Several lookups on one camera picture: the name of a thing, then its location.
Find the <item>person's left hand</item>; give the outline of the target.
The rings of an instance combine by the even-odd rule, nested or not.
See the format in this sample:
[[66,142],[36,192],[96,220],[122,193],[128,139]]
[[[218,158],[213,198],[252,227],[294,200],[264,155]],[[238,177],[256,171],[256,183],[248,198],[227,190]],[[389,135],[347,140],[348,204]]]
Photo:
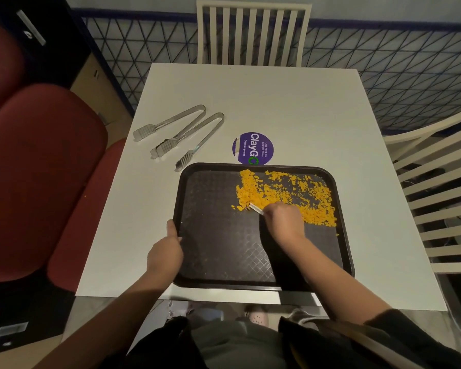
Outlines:
[[152,246],[147,259],[148,275],[164,284],[173,282],[184,259],[181,240],[179,237],[179,243],[175,243],[165,236]]

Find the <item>person's right hand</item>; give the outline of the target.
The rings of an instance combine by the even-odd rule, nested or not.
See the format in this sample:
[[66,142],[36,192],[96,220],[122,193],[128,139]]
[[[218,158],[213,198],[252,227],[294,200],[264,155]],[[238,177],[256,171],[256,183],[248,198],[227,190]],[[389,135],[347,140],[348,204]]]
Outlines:
[[288,219],[289,222],[282,227],[267,227],[272,238],[283,250],[295,248],[306,241],[304,221],[298,207],[289,205]]

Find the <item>black plastic tray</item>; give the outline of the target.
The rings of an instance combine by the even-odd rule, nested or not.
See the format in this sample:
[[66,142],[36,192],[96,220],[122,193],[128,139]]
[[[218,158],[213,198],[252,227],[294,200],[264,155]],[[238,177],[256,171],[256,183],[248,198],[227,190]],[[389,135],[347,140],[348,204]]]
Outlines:
[[236,187],[240,172],[250,170],[259,179],[266,172],[289,173],[329,189],[335,226],[305,223],[306,237],[329,259],[355,276],[350,245],[336,182],[320,167],[193,163],[182,171],[173,221],[182,237],[184,261],[175,284],[186,288],[252,291],[313,289],[271,238],[253,210],[238,210]]

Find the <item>person's left forearm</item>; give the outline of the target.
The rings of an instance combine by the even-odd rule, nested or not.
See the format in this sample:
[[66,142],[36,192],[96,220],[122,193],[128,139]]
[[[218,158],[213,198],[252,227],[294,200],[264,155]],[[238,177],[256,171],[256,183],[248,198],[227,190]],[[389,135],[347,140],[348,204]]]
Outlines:
[[177,273],[147,270],[33,369],[97,369],[107,356],[127,350],[155,302]]

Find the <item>person's right forearm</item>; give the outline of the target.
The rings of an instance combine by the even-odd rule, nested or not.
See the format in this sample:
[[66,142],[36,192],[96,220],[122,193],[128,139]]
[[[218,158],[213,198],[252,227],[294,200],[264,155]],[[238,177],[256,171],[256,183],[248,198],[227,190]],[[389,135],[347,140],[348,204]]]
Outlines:
[[335,319],[364,324],[391,309],[306,237],[295,235],[282,247]]

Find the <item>pile of orange pieces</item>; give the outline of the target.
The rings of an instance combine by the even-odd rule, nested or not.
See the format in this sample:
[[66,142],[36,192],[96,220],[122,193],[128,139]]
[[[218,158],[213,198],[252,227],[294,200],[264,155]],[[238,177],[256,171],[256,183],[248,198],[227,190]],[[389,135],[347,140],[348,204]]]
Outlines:
[[297,207],[306,224],[337,226],[332,190],[317,174],[246,169],[240,172],[240,179],[234,210],[250,210],[252,204],[264,209],[269,204],[282,202]]

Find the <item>metal serving tongs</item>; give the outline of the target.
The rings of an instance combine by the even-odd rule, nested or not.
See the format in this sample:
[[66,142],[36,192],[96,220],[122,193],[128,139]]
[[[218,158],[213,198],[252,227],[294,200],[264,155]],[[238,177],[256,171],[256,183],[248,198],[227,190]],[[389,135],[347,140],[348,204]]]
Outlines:
[[200,105],[191,107],[190,109],[180,112],[159,124],[147,124],[147,125],[142,126],[141,128],[133,132],[134,141],[140,142],[141,140],[148,137],[149,135],[154,134],[160,128],[170,125],[189,115],[193,115],[196,112],[198,112],[198,116],[195,117],[188,125],[186,125],[184,129],[179,131],[172,138],[165,139],[163,142],[161,142],[159,145],[157,145],[150,151],[152,159],[160,158],[164,156],[165,154],[167,154],[170,150],[175,148],[181,140],[189,136],[191,131],[196,130],[196,124],[199,123],[205,117],[205,114],[206,114],[205,105],[200,104]]
[[225,115],[222,112],[217,112],[206,119],[203,119],[204,113],[201,113],[198,117],[196,117],[191,123],[189,123],[184,129],[176,134],[176,136],[172,138],[168,138],[161,142],[159,145],[154,147],[150,151],[151,159],[161,158],[162,156],[166,155],[169,151],[174,149],[178,146],[181,141],[186,139],[187,137],[195,134],[203,127],[209,125],[215,120],[219,122],[215,125],[215,127],[192,149],[189,149],[175,164],[175,171],[180,172],[182,171],[192,160],[194,154],[196,154],[201,147],[217,132],[217,130],[223,125],[225,122]]

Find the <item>round purple sticker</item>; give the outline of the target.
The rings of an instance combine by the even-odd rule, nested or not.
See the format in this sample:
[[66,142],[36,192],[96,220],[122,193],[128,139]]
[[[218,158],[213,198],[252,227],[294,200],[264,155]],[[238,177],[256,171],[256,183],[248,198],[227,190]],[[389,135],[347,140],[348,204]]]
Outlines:
[[247,132],[234,140],[232,152],[241,164],[265,165],[274,155],[274,145],[267,136],[261,133]]

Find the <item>pink perforated shoe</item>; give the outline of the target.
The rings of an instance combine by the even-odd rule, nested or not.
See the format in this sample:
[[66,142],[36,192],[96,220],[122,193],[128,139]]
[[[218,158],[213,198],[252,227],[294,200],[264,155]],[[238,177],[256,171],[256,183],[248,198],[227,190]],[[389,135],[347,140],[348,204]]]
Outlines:
[[246,307],[245,317],[254,324],[269,327],[269,315],[261,305],[254,304]]

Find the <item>black bag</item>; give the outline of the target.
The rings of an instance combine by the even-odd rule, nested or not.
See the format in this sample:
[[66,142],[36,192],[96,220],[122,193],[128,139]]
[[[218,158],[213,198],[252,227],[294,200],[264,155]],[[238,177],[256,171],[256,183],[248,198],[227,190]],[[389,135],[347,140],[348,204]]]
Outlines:
[[174,317],[142,338],[120,369],[207,369],[186,317]]

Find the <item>beige wooden cabinet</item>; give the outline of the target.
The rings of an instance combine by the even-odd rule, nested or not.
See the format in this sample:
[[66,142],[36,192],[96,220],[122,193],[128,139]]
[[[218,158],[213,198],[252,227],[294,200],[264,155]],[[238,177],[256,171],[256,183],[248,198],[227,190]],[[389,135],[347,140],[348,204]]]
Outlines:
[[133,118],[93,53],[89,54],[70,90],[91,107],[106,127],[128,132]]

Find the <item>black box with label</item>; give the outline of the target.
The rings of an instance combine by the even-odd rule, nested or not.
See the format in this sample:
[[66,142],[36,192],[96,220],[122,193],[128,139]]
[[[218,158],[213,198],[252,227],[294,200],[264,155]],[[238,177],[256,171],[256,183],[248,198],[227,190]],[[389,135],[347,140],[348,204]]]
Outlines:
[[74,301],[43,269],[0,282],[0,352],[62,335]]

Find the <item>white slatted chair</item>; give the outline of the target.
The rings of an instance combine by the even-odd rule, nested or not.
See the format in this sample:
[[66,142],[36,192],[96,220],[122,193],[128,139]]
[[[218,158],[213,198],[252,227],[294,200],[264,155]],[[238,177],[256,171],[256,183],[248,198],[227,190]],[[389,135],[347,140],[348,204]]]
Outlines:
[[461,274],[461,112],[385,136],[435,274]]
[[196,0],[197,64],[302,66],[312,5]]

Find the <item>black shirt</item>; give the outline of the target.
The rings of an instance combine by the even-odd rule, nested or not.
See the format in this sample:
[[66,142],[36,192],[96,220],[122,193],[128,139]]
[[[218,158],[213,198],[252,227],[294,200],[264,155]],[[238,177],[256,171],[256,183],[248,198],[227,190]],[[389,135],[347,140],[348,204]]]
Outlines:
[[[461,369],[458,351],[433,339],[399,310],[387,310],[354,327],[423,369]],[[399,369],[330,329],[322,333],[281,318],[279,332],[289,369]]]

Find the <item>dark cabinet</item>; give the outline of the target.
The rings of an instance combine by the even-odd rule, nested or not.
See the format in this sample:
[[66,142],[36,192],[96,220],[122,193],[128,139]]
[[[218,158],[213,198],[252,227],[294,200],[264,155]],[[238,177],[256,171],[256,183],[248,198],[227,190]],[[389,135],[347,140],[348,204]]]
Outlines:
[[[46,40],[41,46],[16,12],[23,10]],[[19,44],[28,84],[49,83],[69,89],[91,49],[66,0],[0,0],[0,25]]]

